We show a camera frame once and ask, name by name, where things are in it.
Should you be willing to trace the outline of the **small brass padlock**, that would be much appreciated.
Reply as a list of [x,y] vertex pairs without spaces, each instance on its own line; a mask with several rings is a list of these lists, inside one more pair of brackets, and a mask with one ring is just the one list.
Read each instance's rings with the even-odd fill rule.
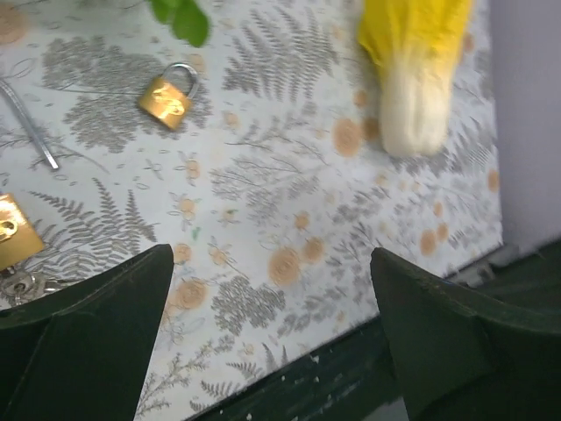
[[[181,90],[170,82],[170,75],[175,71],[186,76],[188,91]],[[188,113],[199,86],[199,75],[192,66],[184,62],[172,63],[151,80],[137,105],[167,129],[176,131]]]

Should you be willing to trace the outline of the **large brass padlock with keys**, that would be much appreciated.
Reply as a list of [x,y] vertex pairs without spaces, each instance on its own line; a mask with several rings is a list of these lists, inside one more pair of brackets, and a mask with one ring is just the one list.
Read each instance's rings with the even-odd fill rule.
[[[1,79],[1,95],[12,108],[43,160],[52,170],[58,170],[60,166],[37,131],[28,110],[4,79]],[[1,195],[1,291],[11,296],[14,304],[20,305],[24,295],[37,285],[36,275],[18,271],[15,266],[44,248],[43,240],[35,232],[14,196]]]

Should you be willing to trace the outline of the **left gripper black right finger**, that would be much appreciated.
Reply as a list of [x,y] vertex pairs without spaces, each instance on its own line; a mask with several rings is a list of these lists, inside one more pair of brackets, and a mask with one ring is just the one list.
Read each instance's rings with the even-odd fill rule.
[[384,248],[371,273],[410,419],[559,419],[558,248],[499,268],[476,289]]

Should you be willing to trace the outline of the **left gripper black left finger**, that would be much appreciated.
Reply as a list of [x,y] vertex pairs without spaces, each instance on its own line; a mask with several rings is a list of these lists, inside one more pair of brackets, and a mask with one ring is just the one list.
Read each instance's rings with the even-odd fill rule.
[[153,246],[1,312],[3,420],[132,420],[174,270]]

